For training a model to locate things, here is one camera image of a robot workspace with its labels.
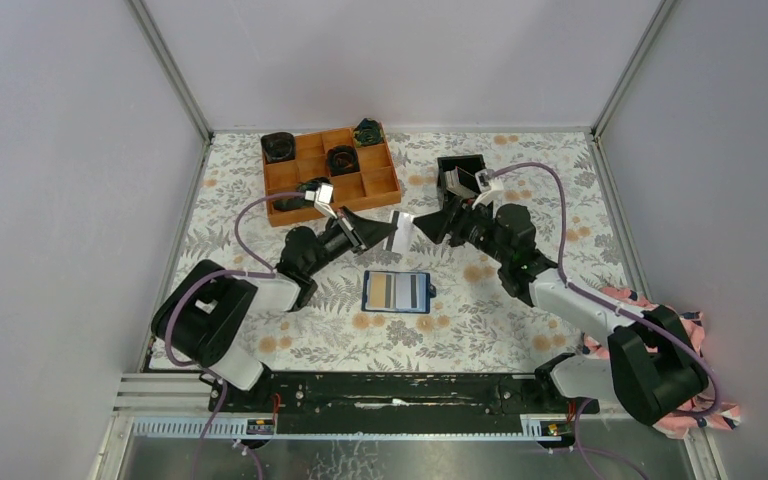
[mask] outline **white bracket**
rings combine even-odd
[[[313,202],[313,208],[328,218],[337,218],[337,214],[331,209],[331,199],[334,196],[334,186],[329,183],[319,185],[316,190],[305,192],[305,200]]]
[[[478,181],[478,188],[481,193],[476,197],[475,202],[472,204],[472,208],[476,205],[489,205],[502,197],[502,193],[505,191],[502,181],[498,178],[494,178],[495,172],[489,168],[479,170],[475,173],[475,179]]]

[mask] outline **card with black stripe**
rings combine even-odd
[[[365,312],[428,313],[436,289],[427,272],[376,272],[363,276],[361,310]]]

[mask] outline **back wall panel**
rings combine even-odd
[[[150,0],[214,129],[591,125],[658,0]]]

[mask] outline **white wall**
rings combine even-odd
[[[658,0],[150,0],[215,129],[589,126]]]
[[[706,311],[744,407],[728,473],[768,478],[768,1],[679,4],[605,145],[656,299]]]
[[[124,1],[0,1],[0,479],[86,477],[199,154]]]

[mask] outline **table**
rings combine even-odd
[[[489,168],[541,161],[560,174],[569,225],[566,266],[594,286],[621,286],[626,276],[593,161],[583,133],[388,133],[403,191],[399,206],[359,212],[388,221],[397,208],[414,214],[439,209],[436,158],[483,154]],[[538,247],[558,253],[560,209],[554,181],[543,171],[520,169],[503,177],[504,202],[529,207]],[[264,195],[260,135],[217,134],[180,252],[173,288],[200,260],[259,271],[232,232],[238,212]],[[307,222],[320,231],[325,220]],[[277,261],[292,227],[272,228],[265,207],[241,224],[247,244]],[[319,290],[299,312],[249,315],[235,339],[272,369],[338,371],[531,372],[580,345],[581,333],[557,317],[510,298],[496,277],[498,265],[470,246],[434,245],[421,233],[406,255],[381,245],[346,254],[319,272]],[[365,270],[425,271],[437,287],[428,315],[371,314],[360,310]],[[148,369],[175,368],[163,342],[153,341]]]

